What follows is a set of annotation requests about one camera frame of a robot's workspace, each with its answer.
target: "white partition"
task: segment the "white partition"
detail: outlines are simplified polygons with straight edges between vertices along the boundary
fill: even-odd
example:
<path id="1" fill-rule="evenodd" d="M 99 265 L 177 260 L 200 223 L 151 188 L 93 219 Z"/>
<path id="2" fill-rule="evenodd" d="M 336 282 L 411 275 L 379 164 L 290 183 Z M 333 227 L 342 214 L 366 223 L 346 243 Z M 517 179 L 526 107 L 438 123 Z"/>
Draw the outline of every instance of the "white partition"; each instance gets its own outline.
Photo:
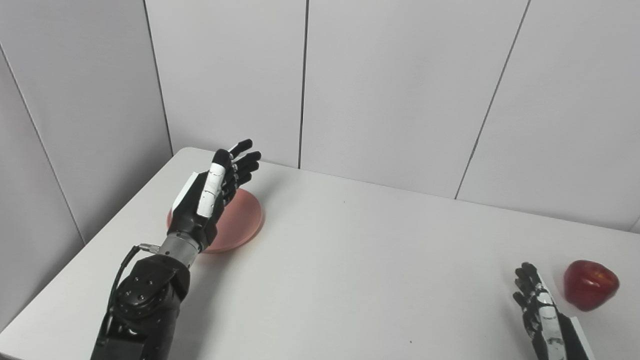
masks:
<path id="1" fill-rule="evenodd" d="M 1 49 L 0 229 L 2 331 L 83 242 Z"/>
<path id="2" fill-rule="evenodd" d="M 640 3 L 534 0 L 461 200 L 629 230 L 640 217 Z"/>
<path id="3" fill-rule="evenodd" d="M 301 166 L 454 197 L 526 0 L 311 0 Z"/>
<path id="4" fill-rule="evenodd" d="M 251 137 L 298 166 L 304 0 L 147 0 L 173 148 Z"/>
<path id="5" fill-rule="evenodd" d="M 0 1 L 0 43 L 85 240 L 170 158 L 142 1 Z"/>

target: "table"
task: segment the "table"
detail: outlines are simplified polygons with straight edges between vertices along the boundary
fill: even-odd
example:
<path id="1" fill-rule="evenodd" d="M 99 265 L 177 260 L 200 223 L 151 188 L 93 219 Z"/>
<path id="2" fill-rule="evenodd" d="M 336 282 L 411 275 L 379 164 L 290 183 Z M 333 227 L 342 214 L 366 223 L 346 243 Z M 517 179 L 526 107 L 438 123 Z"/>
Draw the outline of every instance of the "table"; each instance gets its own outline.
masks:
<path id="1" fill-rule="evenodd" d="M 174 197 L 211 158 L 176 154 L 0 334 L 0 353 L 89 359 L 122 258 L 162 242 Z M 535 360 L 511 299 L 522 261 L 579 315 L 598 359 L 640 359 L 638 234 L 269 163 L 245 188 L 264 225 L 235 251 L 198 256 L 171 359 Z M 621 280 L 590 313 L 560 293 L 582 258 Z"/>

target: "apple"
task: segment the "apple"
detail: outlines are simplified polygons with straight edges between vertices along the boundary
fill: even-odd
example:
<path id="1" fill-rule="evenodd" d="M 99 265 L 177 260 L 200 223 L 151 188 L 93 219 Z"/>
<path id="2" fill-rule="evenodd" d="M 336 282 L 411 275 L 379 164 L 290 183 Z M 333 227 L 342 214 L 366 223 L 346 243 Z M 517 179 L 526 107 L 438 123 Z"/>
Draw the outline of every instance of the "apple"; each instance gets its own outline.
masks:
<path id="1" fill-rule="evenodd" d="M 564 272 L 564 297 L 582 311 L 604 304 L 619 287 L 616 274 L 594 261 L 574 261 Z"/>

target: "pink plate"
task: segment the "pink plate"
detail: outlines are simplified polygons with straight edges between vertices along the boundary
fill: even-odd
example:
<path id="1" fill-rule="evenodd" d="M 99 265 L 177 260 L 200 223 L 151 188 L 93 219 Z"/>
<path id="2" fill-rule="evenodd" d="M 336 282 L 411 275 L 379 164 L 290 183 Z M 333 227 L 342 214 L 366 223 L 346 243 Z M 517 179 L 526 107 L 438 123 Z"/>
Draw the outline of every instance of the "pink plate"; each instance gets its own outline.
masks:
<path id="1" fill-rule="evenodd" d="M 171 222 L 171 211 L 167 226 Z M 238 189 L 218 221 L 218 235 L 203 252 L 215 254 L 228 251 L 249 242 L 262 225 L 262 208 L 252 193 Z"/>

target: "robotic arm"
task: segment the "robotic arm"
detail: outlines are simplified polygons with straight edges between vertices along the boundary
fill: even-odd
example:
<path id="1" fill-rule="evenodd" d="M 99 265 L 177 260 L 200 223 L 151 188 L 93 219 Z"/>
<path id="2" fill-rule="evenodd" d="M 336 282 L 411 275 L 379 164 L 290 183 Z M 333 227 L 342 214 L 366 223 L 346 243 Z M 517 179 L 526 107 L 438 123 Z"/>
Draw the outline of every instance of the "robotic arm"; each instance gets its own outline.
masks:
<path id="1" fill-rule="evenodd" d="M 577 318 L 558 311 L 538 269 L 522 263 L 516 269 L 513 294 L 522 308 L 522 321 L 539 360 L 595 360 Z"/>
<path id="2" fill-rule="evenodd" d="M 218 150 L 209 171 L 191 176 L 178 195 L 163 244 L 141 244 L 129 251 L 111 288 L 91 360 L 167 359 L 189 291 L 189 268 L 216 237 L 224 207 L 259 167 L 260 152 L 239 157 L 252 146 L 247 139 L 229 151 Z M 136 262 L 120 282 L 140 250 L 153 255 Z"/>

